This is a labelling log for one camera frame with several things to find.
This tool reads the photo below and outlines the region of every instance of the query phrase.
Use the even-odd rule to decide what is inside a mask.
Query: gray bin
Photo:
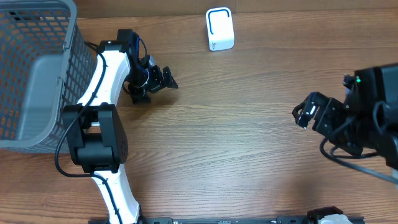
[[[0,149],[54,152],[95,63],[72,0],[0,1]]]

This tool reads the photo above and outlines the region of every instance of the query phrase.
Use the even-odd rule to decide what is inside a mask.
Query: wooden table
[[[322,137],[291,115],[311,91],[344,99],[344,73],[398,62],[398,10],[235,14],[235,46],[210,52],[204,16],[81,19],[86,40],[132,28],[180,87],[118,111],[127,175],[148,217],[261,218],[335,205],[367,223],[397,223],[394,185],[325,159]],[[81,168],[61,157],[70,172]],[[389,173],[383,159],[361,165]],[[86,223],[107,216],[90,179],[53,155],[0,153],[0,222]]]

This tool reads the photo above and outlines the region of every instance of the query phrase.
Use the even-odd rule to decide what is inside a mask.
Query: table surface
[[[81,19],[86,40],[132,28],[178,90],[118,111],[127,176],[148,217],[261,218],[337,206],[397,223],[394,185],[325,159],[322,137],[291,111],[311,91],[344,99],[344,73],[398,62],[398,9],[233,15],[235,46],[210,52],[203,16]],[[53,155],[0,151],[0,223],[86,223],[107,217],[90,179],[69,179]],[[69,172],[81,172],[69,155]],[[383,159],[361,165],[390,173]]]

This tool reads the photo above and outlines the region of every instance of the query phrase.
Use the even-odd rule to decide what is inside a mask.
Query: gray plastic basket
[[[0,149],[54,152],[95,63],[72,0],[0,1]]]

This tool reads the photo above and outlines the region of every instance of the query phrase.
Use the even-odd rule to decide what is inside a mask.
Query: white block
[[[209,9],[206,12],[206,23],[211,51],[231,49],[234,46],[231,10],[227,7]]]

